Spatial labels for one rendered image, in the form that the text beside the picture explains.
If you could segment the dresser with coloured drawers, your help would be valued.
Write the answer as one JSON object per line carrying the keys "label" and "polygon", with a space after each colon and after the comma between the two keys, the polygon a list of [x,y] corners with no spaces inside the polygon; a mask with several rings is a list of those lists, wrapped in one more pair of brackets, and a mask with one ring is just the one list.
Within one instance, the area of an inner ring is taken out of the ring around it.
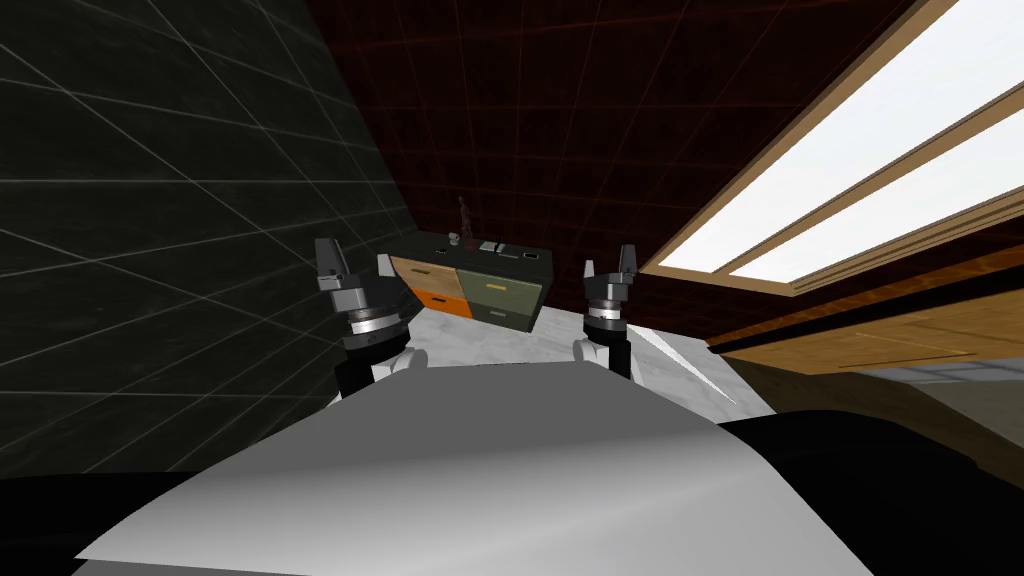
{"label": "dresser with coloured drawers", "polygon": [[472,232],[464,200],[459,210],[460,231],[417,231],[383,253],[424,307],[530,333],[553,283],[552,252],[485,240]]}

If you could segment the wooden framed window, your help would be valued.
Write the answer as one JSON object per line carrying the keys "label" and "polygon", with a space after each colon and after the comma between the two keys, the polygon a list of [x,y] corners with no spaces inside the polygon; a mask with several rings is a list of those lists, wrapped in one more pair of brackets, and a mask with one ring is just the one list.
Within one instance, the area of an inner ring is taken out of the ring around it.
{"label": "wooden framed window", "polygon": [[1024,215],[1024,0],[916,0],[643,266],[795,297]]}

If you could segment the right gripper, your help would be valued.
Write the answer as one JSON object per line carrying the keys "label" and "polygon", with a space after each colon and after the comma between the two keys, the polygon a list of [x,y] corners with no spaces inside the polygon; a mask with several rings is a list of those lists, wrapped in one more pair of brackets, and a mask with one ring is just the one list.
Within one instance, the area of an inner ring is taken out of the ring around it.
{"label": "right gripper", "polygon": [[618,252],[618,272],[595,274],[593,260],[587,260],[583,272],[585,298],[588,301],[626,302],[629,287],[637,274],[635,246],[624,244]]}

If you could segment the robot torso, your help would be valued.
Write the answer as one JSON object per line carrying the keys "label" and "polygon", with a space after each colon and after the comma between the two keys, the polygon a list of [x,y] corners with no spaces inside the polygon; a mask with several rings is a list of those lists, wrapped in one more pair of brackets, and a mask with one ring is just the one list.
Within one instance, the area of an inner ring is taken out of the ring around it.
{"label": "robot torso", "polygon": [[742,441],[575,361],[396,372],[82,554],[74,576],[871,576]]}

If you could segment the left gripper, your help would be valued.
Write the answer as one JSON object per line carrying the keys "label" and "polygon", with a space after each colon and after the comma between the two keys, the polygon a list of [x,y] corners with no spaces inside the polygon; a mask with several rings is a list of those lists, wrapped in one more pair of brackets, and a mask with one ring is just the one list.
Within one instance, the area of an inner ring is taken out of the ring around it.
{"label": "left gripper", "polygon": [[377,273],[349,274],[340,245],[334,238],[314,240],[317,284],[330,295],[336,312],[385,308],[394,303],[395,272],[388,254],[377,254]]}

